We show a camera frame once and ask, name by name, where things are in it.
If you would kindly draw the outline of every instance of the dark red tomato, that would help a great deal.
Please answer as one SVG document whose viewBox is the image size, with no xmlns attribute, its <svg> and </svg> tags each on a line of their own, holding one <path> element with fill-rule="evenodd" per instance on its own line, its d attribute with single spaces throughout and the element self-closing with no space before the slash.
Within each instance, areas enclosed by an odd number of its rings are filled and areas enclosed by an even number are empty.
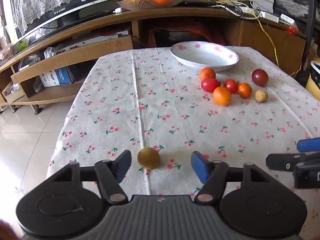
<svg viewBox="0 0 320 240">
<path fill-rule="evenodd" d="M 264 87 L 269 80 L 268 74 L 261 68 L 258 68 L 252 72 L 252 81 L 260 87 Z"/>
<path fill-rule="evenodd" d="M 201 82 L 201 88 L 209 93 L 213 93 L 214 90 L 219 86 L 220 83 L 215 78 L 206 78 Z"/>
<path fill-rule="evenodd" d="M 235 92 L 238 91 L 238 86 L 236 81 L 234 81 L 233 79 L 227 79 L 223 86 L 231 93 L 234 94 Z"/>
</svg>

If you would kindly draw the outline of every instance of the table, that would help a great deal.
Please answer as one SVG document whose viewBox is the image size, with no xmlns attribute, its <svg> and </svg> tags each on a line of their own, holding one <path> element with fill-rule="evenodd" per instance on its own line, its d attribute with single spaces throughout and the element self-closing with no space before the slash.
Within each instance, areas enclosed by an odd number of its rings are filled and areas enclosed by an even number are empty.
<svg viewBox="0 0 320 240">
<path fill-rule="evenodd" d="M 129 197 L 194 197 L 202 184 L 190 165 L 193 151 L 233 167 L 252 162 L 305 201 L 308 216 L 300 235 L 304 239 L 319 236 L 318 190 L 295 189 L 292 173 L 269 171 L 265 158 L 270 153 L 296 153 L 298 140 L 320 136 L 320 102 L 254 49 L 232 50 L 239 55 L 239 63 L 217 73 L 217 79 L 248 82 L 256 91 L 251 73 L 262 68 L 269 75 L 267 103 L 233 95 L 228 107 L 215 104 L 201 89 L 198 70 L 179 63 L 168 48 L 101 57 L 66 117 L 47 176 L 68 162 L 91 166 L 102 159 L 114 160 L 128 149 L 132 165 L 121 187 Z M 139 166 L 136 155 L 147 146 L 159 151 L 161 168 L 148 171 Z M 92 182 L 84 186 L 98 192 Z M 229 183 L 226 192 L 239 186 Z"/>
</svg>

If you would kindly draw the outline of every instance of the tv stand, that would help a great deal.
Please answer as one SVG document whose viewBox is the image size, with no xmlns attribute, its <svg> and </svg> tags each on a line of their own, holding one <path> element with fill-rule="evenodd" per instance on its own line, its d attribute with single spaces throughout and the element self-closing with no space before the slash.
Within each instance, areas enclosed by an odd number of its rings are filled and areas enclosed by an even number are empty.
<svg viewBox="0 0 320 240">
<path fill-rule="evenodd" d="M 202 21 L 203 24 L 208 24 L 210 26 L 212 22 L 219 23 L 220 32 L 227 45 L 231 45 L 233 43 L 242 24 L 241 19 L 233 16 L 223 9 L 194 7 L 173 7 L 127 11 L 120 14 L 100 17 L 57 32 L 50 37 L 46 37 L 41 41 L 35 42 L 15 55 L 9 61 L 0 66 L 0 89 L 2 91 L 10 81 L 19 83 L 25 96 L 15 101 L 14 104 L 17 106 L 31 105 L 35 110 L 35 114 L 38 114 L 41 111 L 39 105 L 73 100 L 82 86 L 82 82 L 48 87 L 38 93 L 35 93 L 33 89 L 35 77 L 47 71 L 97 59 L 106 54 L 129 49 L 137 49 L 140 48 L 141 45 L 137 43 L 136 40 L 132 40 L 131 36 L 126 36 L 93 43 L 57 54 L 53 57 L 37 62 L 20 72 L 17 72 L 16 64 L 24 57 L 41 49 L 45 49 L 52 44 L 80 33 L 110 25 L 130 23 L 132 35 L 143 40 L 145 37 L 144 33 L 148 30 L 152 20 L 154 21 L 157 18 L 167 18 L 168 21 L 170 21 L 172 17 L 193 17 L 196 18 L 196 20 Z M 280 68 L 288 74 L 297 71 L 300 66 L 305 46 L 305 35 L 302 33 L 291 35 L 286 32 L 287 26 L 285 25 L 277 24 L 266 19 L 261 19 L 260 21 L 276 46 Z M 272 62 L 276 62 L 273 47 L 256 21 L 244 21 L 243 28 L 235 41 L 235 46 L 252 47 Z M 8 105 L 8 102 L 6 102 L 2 93 L 0 93 L 0 95 L 0 106 Z"/>
</svg>

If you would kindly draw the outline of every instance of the power strip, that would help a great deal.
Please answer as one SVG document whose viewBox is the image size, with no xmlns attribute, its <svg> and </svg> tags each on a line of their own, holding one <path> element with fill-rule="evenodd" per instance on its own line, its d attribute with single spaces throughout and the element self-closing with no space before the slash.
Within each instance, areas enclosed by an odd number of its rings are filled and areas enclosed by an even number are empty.
<svg viewBox="0 0 320 240">
<path fill-rule="evenodd" d="M 268 19 L 268 20 L 270 20 L 270 21 L 274 21 L 274 22 L 276 22 L 276 23 L 279 23 L 279 17 L 278 17 L 278 16 L 275 16 L 275 15 L 273 15 L 273 14 L 271 14 L 271 13 L 268 13 L 268 12 L 265 12 L 265 11 L 261 11 L 261 12 L 260 12 L 260 16 L 261 16 L 262 18 Z"/>
</svg>

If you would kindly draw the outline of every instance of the tiled floor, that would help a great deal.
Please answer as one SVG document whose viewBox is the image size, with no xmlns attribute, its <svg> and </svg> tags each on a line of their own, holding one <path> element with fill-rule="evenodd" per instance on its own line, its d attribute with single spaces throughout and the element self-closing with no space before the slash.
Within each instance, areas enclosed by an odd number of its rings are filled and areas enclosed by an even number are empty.
<svg viewBox="0 0 320 240">
<path fill-rule="evenodd" d="M 0 219 L 13 225 L 15 207 L 26 193 L 45 180 L 56 141 L 72 101 L 44 106 L 34 115 L 30 106 L 16 113 L 9 107 L 0 115 Z"/>
</svg>

